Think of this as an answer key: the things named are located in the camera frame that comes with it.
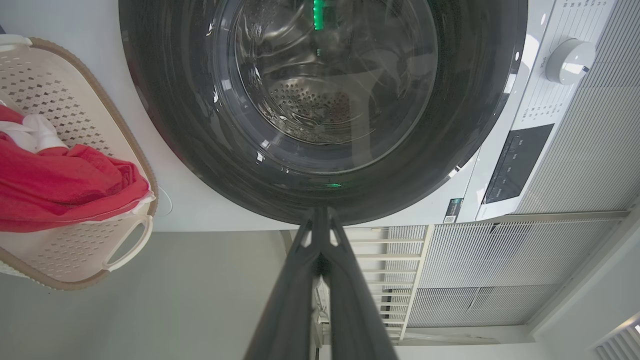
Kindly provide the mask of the stainless steel washing machine drum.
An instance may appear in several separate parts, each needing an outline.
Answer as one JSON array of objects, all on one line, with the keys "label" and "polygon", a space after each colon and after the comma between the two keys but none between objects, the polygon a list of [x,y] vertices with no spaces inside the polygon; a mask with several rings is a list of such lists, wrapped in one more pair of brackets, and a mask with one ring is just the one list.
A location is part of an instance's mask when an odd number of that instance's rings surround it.
[{"label": "stainless steel washing machine drum", "polygon": [[297,141],[402,137],[430,100],[429,0],[240,0],[234,25],[247,95]]}]

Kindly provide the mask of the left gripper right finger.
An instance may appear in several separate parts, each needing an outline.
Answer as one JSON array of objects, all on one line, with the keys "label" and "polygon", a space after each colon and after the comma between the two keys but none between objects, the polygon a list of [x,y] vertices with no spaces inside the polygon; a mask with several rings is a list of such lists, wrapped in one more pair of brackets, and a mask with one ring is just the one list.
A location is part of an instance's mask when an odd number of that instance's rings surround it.
[{"label": "left gripper right finger", "polygon": [[320,275],[329,287],[331,360],[398,360],[338,215],[320,208]]}]

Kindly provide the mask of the white front-load washing machine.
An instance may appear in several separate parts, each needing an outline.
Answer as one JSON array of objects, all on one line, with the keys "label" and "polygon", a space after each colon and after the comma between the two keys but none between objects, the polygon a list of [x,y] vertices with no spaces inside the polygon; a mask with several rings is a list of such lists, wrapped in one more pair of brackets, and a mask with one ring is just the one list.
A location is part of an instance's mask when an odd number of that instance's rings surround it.
[{"label": "white front-load washing machine", "polygon": [[[550,160],[553,139],[578,84],[547,80],[546,62],[568,39],[595,44],[617,0],[530,0],[525,48],[507,89],[510,96],[480,150],[445,177],[434,193],[404,210],[369,221],[364,227],[443,224],[450,199],[463,198],[456,223],[509,219],[542,166]],[[135,79],[125,55],[118,0],[0,0],[0,27],[9,34],[37,37],[66,48],[96,76],[114,100],[158,181],[156,231],[291,230],[291,224],[266,218],[216,193],[170,150],[150,119],[151,101]],[[520,196],[484,203],[485,194],[509,132],[554,125]]]}]

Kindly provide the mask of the black washing machine control panel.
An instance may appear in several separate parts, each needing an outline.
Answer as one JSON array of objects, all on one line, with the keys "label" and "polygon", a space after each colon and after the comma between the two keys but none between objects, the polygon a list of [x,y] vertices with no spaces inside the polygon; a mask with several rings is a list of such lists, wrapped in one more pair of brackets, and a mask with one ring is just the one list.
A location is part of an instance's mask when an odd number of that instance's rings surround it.
[{"label": "black washing machine control panel", "polygon": [[553,127],[553,124],[547,124],[509,132],[483,203],[491,204],[521,195]]}]

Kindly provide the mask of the black QR code sticker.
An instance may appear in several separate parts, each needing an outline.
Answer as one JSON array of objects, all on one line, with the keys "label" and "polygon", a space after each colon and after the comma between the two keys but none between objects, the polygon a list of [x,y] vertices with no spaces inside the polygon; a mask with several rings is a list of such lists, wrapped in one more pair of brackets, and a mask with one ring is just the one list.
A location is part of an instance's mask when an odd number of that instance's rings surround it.
[{"label": "black QR code sticker", "polygon": [[458,215],[461,211],[461,206],[463,202],[463,198],[452,198],[450,199],[448,206],[446,208],[445,217],[442,221],[443,224],[452,224],[457,221]]}]

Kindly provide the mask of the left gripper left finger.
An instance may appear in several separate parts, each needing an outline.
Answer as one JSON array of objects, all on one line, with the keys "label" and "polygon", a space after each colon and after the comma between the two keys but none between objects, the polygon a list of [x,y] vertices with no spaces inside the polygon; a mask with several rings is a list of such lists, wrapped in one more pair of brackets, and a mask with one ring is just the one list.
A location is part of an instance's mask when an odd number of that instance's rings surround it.
[{"label": "left gripper left finger", "polygon": [[313,234],[316,210],[307,212],[286,255],[243,360],[309,360],[313,282],[318,277],[318,245],[304,246]]}]

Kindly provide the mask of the washing machine glass door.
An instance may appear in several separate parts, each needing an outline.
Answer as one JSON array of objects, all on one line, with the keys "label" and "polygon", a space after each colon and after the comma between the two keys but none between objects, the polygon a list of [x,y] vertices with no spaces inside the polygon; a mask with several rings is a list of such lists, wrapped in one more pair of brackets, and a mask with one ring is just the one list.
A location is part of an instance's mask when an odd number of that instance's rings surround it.
[{"label": "washing machine glass door", "polygon": [[189,170],[255,214],[299,224],[333,208],[345,225],[400,212],[482,146],[524,49],[528,0],[429,0],[438,46],[423,114],[403,136],[318,145],[259,112],[238,68],[240,0],[119,0],[125,55],[151,120]]}]

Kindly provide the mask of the red and white garment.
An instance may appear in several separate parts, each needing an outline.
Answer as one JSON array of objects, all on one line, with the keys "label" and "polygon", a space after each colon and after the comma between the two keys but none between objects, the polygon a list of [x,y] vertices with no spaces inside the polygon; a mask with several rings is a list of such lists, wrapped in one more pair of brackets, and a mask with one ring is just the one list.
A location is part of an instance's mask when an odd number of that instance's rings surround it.
[{"label": "red and white garment", "polygon": [[0,231],[31,233],[138,214],[153,202],[132,162],[68,147],[43,115],[0,104]]}]

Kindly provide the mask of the white control dial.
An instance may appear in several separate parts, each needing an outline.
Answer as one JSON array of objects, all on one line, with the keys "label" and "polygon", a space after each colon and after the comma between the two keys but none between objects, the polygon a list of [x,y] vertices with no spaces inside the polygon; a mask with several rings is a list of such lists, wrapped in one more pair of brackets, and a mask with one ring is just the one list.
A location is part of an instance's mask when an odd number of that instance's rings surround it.
[{"label": "white control dial", "polygon": [[574,85],[589,73],[595,63],[595,44],[580,39],[567,39],[551,53],[545,75],[550,82]]}]

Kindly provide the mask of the cream perforated laundry basket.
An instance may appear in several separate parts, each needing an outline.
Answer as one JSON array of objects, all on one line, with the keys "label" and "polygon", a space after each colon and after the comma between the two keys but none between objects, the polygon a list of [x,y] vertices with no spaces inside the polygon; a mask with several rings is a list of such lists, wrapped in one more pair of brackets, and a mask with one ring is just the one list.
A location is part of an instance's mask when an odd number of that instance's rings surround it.
[{"label": "cream perforated laundry basket", "polygon": [[57,290],[79,290],[130,262],[146,246],[158,185],[141,147],[93,73],[40,38],[0,34],[0,105],[43,116],[66,146],[85,145],[133,163],[150,187],[137,209],[30,233],[0,232],[0,272]]}]

